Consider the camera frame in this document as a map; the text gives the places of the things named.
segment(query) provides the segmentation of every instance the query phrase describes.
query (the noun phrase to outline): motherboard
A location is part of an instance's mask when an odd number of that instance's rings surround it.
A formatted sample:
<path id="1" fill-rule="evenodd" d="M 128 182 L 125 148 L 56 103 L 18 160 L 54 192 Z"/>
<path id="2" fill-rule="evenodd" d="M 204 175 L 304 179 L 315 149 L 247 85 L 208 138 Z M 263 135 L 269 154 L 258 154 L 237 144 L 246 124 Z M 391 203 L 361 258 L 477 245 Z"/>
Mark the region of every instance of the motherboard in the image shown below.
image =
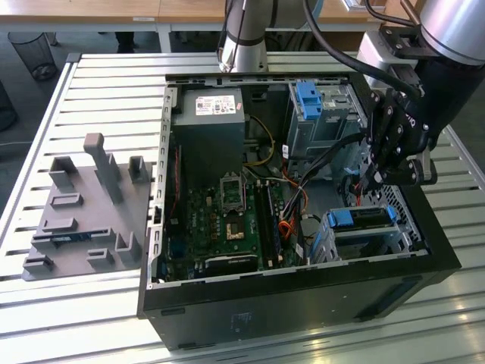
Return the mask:
<path id="1" fill-rule="evenodd" d="M 292 266 L 294 251 L 283 249 L 277 227 L 284 203 L 279 182 L 249 183 L 236 174 L 218 186 L 189 190 L 185 233 L 168 244 L 168 279 Z"/>

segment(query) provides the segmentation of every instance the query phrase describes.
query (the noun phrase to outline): wire mesh trash can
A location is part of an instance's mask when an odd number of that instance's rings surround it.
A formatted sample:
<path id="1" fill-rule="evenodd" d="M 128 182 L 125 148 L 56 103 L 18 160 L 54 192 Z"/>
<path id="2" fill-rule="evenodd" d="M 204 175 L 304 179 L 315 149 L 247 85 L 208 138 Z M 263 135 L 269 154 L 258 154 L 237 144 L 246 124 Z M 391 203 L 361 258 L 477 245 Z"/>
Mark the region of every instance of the wire mesh trash can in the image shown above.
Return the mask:
<path id="1" fill-rule="evenodd" d="M 7 129 L 17 120 L 17 112 L 0 82 L 0 131 Z"/>
<path id="2" fill-rule="evenodd" d="M 58 71 L 44 33 L 11 32 L 8 40 L 34 80 L 48 80 Z"/>

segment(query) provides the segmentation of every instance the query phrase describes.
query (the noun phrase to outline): sticker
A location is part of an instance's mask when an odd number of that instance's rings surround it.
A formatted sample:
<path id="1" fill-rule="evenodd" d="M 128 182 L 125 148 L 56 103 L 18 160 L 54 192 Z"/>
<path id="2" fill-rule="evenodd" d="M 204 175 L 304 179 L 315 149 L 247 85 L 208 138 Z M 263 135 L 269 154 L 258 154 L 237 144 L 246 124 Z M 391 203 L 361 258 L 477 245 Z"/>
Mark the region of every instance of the sticker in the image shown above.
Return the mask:
<path id="1" fill-rule="evenodd" d="M 196 115 L 236 114 L 234 96 L 204 96 L 196 100 Z"/>
<path id="2" fill-rule="evenodd" d="M 299 257 L 303 259 L 303 248 L 302 246 L 300 246 L 300 244 L 296 244 L 295 251 L 296 251 L 296 254 L 298 254 Z"/>
<path id="3" fill-rule="evenodd" d="M 154 17 L 134 17 L 133 21 L 155 21 Z"/>
<path id="4" fill-rule="evenodd" d="M 283 152 L 283 158 L 285 159 L 288 159 L 288 151 L 289 151 L 289 148 L 288 148 L 288 145 L 286 144 L 283 144 L 283 148 L 281 149 L 281 151 Z"/>

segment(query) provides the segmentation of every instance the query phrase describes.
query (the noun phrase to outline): aluminum slat table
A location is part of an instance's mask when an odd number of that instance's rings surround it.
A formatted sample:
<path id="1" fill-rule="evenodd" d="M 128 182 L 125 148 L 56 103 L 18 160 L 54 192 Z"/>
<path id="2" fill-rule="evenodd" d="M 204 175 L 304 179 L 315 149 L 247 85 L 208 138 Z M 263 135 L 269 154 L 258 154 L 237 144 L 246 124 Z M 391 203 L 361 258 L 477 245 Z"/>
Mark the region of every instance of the aluminum slat table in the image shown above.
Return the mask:
<path id="1" fill-rule="evenodd" d="M 344 71 L 324 53 L 274 53 L 271 71 Z M 52 184 L 52 159 L 82 153 L 103 132 L 118 163 L 156 162 L 164 75 L 217 72 L 214 55 L 84 55 L 66 63 L 0 220 L 0 362 L 474 362 L 485 361 L 485 179 L 447 128 L 424 187 L 463 269 L 386 318 L 169 352 L 136 318 L 139 270 L 24 282 L 30 239 Z"/>

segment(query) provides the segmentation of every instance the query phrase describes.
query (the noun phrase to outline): blue plastic tab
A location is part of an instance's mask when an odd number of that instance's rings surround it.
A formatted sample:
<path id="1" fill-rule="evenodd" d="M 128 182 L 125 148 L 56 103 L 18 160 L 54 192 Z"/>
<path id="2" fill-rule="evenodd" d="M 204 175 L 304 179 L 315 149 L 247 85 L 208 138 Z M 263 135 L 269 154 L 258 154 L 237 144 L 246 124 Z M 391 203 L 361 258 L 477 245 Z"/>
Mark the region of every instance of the blue plastic tab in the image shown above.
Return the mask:
<path id="1" fill-rule="evenodd" d="M 297 82 L 296 97 L 302 107 L 305 120 L 317 120 L 320 118 L 324 107 L 321 104 L 320 92 L 315 87 L 314 82 Z"/>
<path id="2" fill-rule="evenodd" d="M 333 212 L 329 212 L 327 214 L 327 217 L 328 217 L 328 224 L 330 225 L 330 227 L 331 228 L 336 227 L 336 220 L 335 220 L 335 216 L 333 216 Z"/>
<path id="3" fill-rule="evenodd" d="M 336 226 L 352 226 L 354 219 L 349 210 L 336 210 L 333 212 L 336 219 Z"/>
<path id="4" fill-rule="evenodd" d="M 392 206 L 387 206 L 387 213 L 389 214 L 389 217 L 390 217 L 392 222 L 397 221 L 396 209 L 394 209 Z"/>

